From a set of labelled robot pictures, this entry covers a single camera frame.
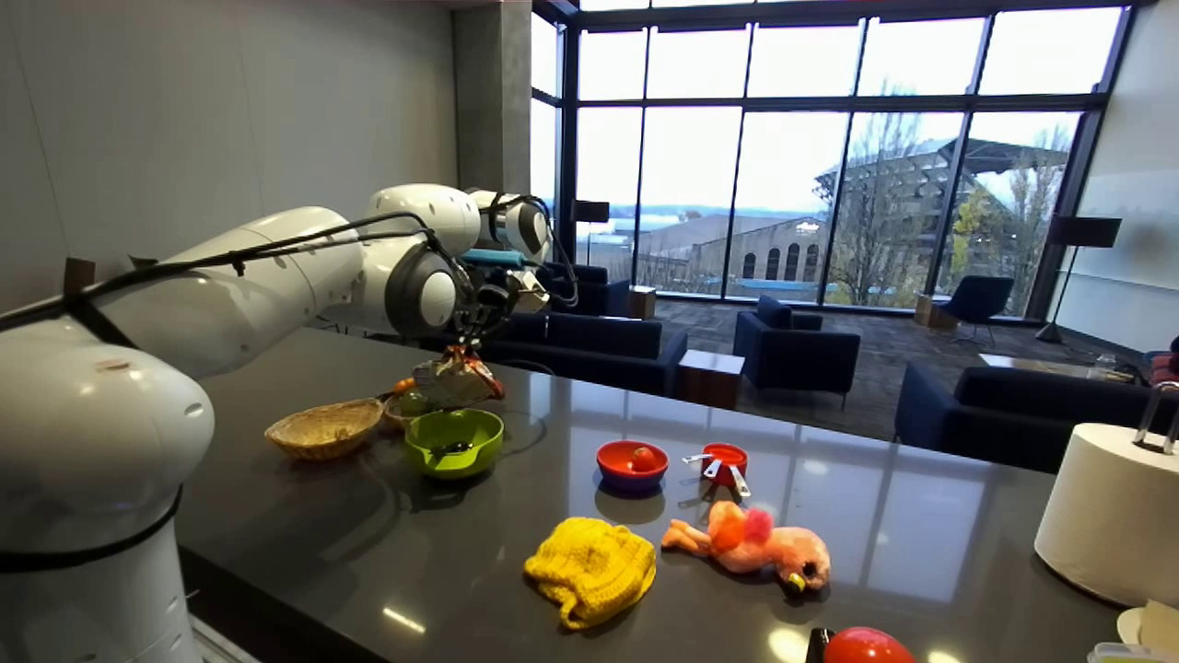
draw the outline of green bowl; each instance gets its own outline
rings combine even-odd
[[[404,453],[420,475],[473,479],[496,465],[506,420],[487,410],[435,410],[404,427]]]

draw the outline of reflective table surface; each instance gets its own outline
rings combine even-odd
[[[515,370],[496,370],[510,397],[491,404],[510,420],[506,458],[463,490],[420,484],[398,438],[323,473],[295,473],[263,438],[295,410],[378,393],[426,359],[299,332],[208,381],[216,438],[177,516],[182,549],[204,567],[194,593],[231,580],[231,605],[263,605],[254,631],[268,627],[264,608],[290,613],[349,643],[338,659],[803,663],[811,627],[851,624],[899,635],[929,663],[1074,663],[1118,642],[1118,608],[1031,553],[1051,492],[1037,473]],[[615,438],[669,458],[661,499],[597,490],[592,453]],[[714,438],[748,451],[758,503],[829,540],[829,593],[791,605],[776,583],[661,553],[631,616],[592,636],[564,635],[523,561],[564,516],[606,516],[650,540],[676,516],[704,523],[685,458]]]

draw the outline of sky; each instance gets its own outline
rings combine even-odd
[[[980,93],[1087,93],[1102,76],[1114,31],[1114,7],[997,16]],[[871,22],[864,93],[964,93],[980,34],[980,18]],[[650,95],[741,95],[743,39],[743,31],[651,34]],[[753,95],[845,95],[851,93],[855,45],[855,31],[758,31]],[[641,34],[586,34],[581,95],[636,99],[641,50]],[[636,124],[633,107],[581,112],[581,199],[633,201]],[[726,205],[738,124],[738,107],[657,107],[641,168],[644,201]],[[950,141],[957,124],[957,114],[929,114],[922,141]],[[1051,129],[1074,135],[1076,114],[975,114],[974,120],[974,135],[1005,144],[1039,144]],[[813,177],[838,165],[845,133],[845,114],[748,114],[741,205],[822,205]]]

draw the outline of wall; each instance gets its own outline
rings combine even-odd
[[[531,5],[455,10],[456,181],[531,192]]]
[[[1179,5],[1140,16],[1081,214],[1124,219],[1114,250],[1081,250],[1061,329],[1126,349],[1179,335]]]
[[[431,0],[0,0],[0,306],[289,205],[455,181]]]

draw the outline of pink toy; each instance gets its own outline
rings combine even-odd
[[[709,510],[709,532],[669,518],[665,532],[665,549],[711,557],[728,575],[776,575],[800,593],[825,591],[834,575],[834,557],[813,532],[775,526],[768,510],[741,510],[733,501],[714,501]]]

